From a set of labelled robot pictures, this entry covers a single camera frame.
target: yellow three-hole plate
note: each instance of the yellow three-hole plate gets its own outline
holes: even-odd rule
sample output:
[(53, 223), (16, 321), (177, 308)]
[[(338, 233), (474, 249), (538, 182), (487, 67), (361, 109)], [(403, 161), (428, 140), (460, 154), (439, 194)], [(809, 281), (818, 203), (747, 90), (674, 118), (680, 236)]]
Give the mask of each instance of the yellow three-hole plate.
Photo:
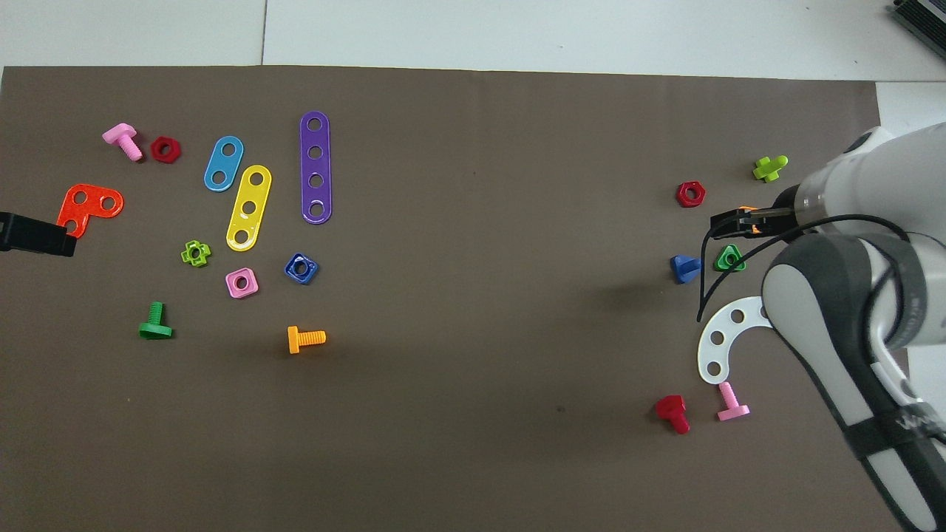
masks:
[(272, 174), (262, 165), (243, 170), (236, 191), (234, 212), (227, 229), (227, 245), (234, 251), (247, 251), (256, 244), (259, 225), (263, 222), (266, 198), (270, 195)]

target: orange screw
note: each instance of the orange screw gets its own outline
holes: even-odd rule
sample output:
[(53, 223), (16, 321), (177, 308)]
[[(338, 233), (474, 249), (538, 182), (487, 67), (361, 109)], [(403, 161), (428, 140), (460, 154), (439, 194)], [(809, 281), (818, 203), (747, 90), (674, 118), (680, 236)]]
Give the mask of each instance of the orange screw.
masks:
[(328, 340), (324, 330), (299, 332), (299, 328), (294, 325), (286, 328), (286, 333), (289, 335), (289, 353), (293, 355), (299, 353), (299, 346), (317, 346)]

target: pink bolt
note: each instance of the pink bolt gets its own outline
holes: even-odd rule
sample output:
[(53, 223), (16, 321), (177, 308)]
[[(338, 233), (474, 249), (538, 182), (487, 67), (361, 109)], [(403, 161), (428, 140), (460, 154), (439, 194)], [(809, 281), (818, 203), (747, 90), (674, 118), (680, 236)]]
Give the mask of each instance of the pink bolt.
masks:
[(138, 147), (134, 145), (134, 141), (131, 140), (137, 134), (138, 132), (132, 126), (122, 122), (103, 133), (102, 138), (109, 144), (120, 146), (132, 161), (138, 161), (142, 157), (141, 150), (138, 150)]
[(723, 394), (723, 400), (726, 402), (726, 410), (717, 414), (720, 421), (728, 421), (749, 413), (749, 407), (739, 404), (739, 401), (736, 400), (736, 394), (732, 393), (732, 386), (728, 382), (721, 382), (719, 391)]

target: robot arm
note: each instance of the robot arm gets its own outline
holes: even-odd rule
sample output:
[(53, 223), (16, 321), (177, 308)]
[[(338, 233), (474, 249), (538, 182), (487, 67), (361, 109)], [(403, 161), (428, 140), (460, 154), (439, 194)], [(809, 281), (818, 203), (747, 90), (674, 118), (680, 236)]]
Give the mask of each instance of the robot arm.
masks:
[(713, 218), (729, 220), (723, 237), (785, 234), (841, 215), (906, 232), (909, 241), (842, 221), (795, 234), (765, 275), (762, 303), (907, 530), (946, 530), (946, 425), (890, 354), (946, 344), (944, 150), (946, 124), (896, 139), (875, 128), (764, 213)]

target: blue square nut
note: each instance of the blue square nut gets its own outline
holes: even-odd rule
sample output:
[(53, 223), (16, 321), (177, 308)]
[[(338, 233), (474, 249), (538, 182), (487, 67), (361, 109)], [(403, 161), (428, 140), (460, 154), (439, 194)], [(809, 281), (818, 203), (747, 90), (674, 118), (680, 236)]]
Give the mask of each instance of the blue square nut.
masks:
[(289, 264), (286, 265), (286, 275), (303, 285), (307, 285), (308, 281), (311, 281), (318, 271), (319, 265), (315, 263), (315, 260), (301, 253), (293, 255), (289, 260)]

